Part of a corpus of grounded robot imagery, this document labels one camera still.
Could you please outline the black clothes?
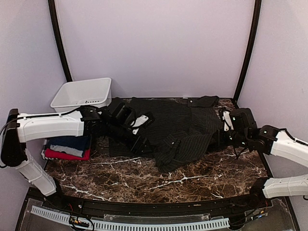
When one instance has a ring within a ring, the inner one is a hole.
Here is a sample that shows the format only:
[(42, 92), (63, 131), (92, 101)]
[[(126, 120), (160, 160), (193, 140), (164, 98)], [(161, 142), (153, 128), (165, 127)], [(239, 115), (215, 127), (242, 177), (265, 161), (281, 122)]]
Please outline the black clothes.
[(223, 123), (214, 106), (218, 96), (175, 100), (132, 98), (129, 105), (138, 115), (151, 112), (154, 122), (139, 134), (154, 146), (152, 153), (160, 172), (168, 173), (202, 158), (218, 142)]

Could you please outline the navy blue t-shirt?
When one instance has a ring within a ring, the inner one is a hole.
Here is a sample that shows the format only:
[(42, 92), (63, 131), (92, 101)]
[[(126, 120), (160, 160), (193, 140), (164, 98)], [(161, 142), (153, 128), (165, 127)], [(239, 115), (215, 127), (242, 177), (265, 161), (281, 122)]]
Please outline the navy blue t-shirt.
[(89, 149), (91, 137), (89, 136), (62, 136), (50, 138), (47, 142), (47, 148), (76, 157), (83, 157), (86, 150)]

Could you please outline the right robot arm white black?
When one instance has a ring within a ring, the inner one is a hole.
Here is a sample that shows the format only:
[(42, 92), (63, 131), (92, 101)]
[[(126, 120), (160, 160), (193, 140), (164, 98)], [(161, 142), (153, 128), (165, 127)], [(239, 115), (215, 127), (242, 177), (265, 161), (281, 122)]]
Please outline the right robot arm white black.
[[(218, 132), (218, 143), (242, 151), (256, 151), (259, 155), (273, 155), (291, 160), (303, 166), (308, 165), (308, 144), (293, 137), (286, 128), (264, 125), (258, 128), (249, 108), (229, 111), (219, 110), (224, 127)], [(308, 176), (288, 178), (259, 178), (250, 189), (245, 204), (250, 209), (257, 208), (264, 199), (281, 196), (302, 196), (308, 198)]]

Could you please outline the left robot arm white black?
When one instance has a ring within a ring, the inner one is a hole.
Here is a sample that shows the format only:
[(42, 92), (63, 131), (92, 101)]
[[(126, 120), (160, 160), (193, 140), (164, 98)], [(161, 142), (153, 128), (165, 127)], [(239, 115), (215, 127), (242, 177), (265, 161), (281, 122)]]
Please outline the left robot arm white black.
[(153, 122), (152, 113), (137, 116), (134, 109), (124, 103), (114, 110), (107, 106), (81, 106), (53, 114), (20, 114), (17, 109), (12, 109), (0, 130), (1, 168), (17, 169), (44, 196), (49, 196), (49, 202), (56, 209), (63, 210), (68, 206), (68, 199), (61, 194), (56, 180), (27, 151), (26, 142), (63, 136), (106, 136), (126, 145), (133, 154), (140, 155), (151, 146), (147, 138), (138, 134), (139, 129)]

